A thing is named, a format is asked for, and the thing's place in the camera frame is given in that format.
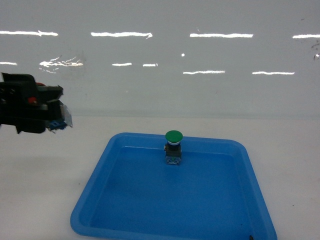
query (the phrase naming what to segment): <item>green mushroom button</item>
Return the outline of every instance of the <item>green mushroom button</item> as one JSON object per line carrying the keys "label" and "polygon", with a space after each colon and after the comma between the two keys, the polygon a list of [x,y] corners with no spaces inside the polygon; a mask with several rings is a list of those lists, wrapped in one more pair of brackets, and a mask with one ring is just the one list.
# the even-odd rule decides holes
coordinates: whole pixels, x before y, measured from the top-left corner
{"label": "green mushroom button", "polygon": [[179,143],[183,137],[182,133],[177,130],[171,130],[165,134],[165,139],[173,144]]}

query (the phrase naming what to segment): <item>white wall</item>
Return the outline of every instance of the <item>white wall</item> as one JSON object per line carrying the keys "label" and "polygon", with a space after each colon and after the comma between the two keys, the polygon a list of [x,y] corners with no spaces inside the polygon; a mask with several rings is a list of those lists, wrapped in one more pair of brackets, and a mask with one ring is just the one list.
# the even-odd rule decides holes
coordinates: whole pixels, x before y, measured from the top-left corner
{"label": "white wall", "polygon": [[[320,34],[319,10],[319,0],[2,0],[0,62],[16,65],[0,71],[62,86],[74,115],[319,119],[320,37],[293,38]],[[208,70],[225,73],[183,74]]]}

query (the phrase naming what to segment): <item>white table surface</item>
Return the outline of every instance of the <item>white table surface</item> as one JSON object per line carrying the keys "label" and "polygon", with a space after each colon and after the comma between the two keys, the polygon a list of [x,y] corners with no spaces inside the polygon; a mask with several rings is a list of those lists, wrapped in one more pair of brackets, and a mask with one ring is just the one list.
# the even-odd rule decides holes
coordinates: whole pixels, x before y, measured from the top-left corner
{"label": "white table surface", "polygon": [[85,240],[70,215],[121,132],[231,139],[249,154],[279,240],[320,240],[320,120],[73,117],[56,134],[0,128],[0,239]]}

